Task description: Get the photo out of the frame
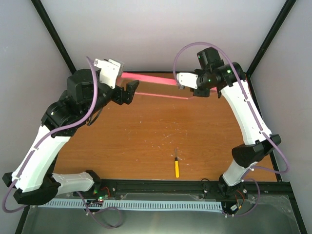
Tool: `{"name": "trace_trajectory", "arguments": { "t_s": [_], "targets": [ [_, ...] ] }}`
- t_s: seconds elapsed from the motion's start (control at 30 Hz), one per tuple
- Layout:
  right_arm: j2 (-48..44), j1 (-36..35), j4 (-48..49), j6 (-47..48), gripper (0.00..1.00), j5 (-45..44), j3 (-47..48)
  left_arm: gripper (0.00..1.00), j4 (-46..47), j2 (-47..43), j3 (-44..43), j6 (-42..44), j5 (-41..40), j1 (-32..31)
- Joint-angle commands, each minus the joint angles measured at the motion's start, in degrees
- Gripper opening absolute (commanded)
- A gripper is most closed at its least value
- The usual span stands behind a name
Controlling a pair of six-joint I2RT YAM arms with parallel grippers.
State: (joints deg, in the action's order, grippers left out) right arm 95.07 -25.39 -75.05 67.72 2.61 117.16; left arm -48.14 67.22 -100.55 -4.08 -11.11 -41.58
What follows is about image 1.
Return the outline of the pink picture frame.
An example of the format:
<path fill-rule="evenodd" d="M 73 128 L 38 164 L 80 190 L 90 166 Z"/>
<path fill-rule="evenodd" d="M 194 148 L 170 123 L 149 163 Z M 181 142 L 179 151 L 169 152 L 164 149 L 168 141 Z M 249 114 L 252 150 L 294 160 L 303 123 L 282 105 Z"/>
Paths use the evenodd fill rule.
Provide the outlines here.
<path fill-rule="evenodd" d="M 136 95 L 182 100 L 195 98 L 189 89 L 179 89 L 173 78 L 149 76 L 147 73 L 123 73 L 117 79 L 117 85 L 125 86 L 127 82 L 133 80 L 139 80 L 139 86 L 135 91 Z"/>

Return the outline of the yellow handled screwdriver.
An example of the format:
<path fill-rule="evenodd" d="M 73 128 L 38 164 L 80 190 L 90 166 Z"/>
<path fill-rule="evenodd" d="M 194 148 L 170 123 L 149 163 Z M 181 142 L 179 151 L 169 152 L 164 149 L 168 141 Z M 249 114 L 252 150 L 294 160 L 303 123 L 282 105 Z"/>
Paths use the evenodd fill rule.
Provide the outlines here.
<path fill-rule="evenodd" d="M 178 156 L 177 156 L 177 149 L 175 149 L 175 177 L 179 178 L 180 177 L 180 173 L 179 173 L 179 162 L 178 162 Z"/>

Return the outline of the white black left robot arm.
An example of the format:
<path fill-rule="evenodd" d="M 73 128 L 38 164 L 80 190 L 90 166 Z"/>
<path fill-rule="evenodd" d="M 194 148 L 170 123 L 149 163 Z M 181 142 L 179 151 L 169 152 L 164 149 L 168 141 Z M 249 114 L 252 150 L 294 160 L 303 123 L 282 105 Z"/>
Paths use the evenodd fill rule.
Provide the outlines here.
<path fill-rule="evenodd" d="M 98 75 L 81 69 L 67 78 L 67 89 L 44 113 L 28 155 L 14 172 L 2 177 L 7 187 L 16 189 L 14 199 L 18 204 L 43 205 L 60 194 L 79 191 L 97 196 L 101 192 L 101 179 L 93 170 L 61 175 L 51 168 L 77 129 L 94 122 L 87 114 L 89 110 L 91 114 L 100 113 L 110 101 L 119 105 L 132 102 L 139 80 L 112 88 L 99 82 Z"/>

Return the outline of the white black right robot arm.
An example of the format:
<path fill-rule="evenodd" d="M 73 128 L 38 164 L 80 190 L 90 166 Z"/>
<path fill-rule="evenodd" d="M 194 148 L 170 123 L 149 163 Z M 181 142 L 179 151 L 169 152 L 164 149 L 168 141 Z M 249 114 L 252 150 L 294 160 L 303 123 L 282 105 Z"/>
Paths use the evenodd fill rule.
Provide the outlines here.
<path fill-rule="evenodd" d="M 194 96 L 208 97 L 216 88 L 218 97 L 224 97 L 231 107 L 243 136 L 243 144 L 232 149 L 233 161 L 218 182 L 222 197 L 232 196 L 243 176 L 281 143 L 278 134 L 266 126 L 251 97 L 246 75 L 237 62 L 225 64 L 219 52 L 206 48 L 197 53 L 200 69 Z"/>

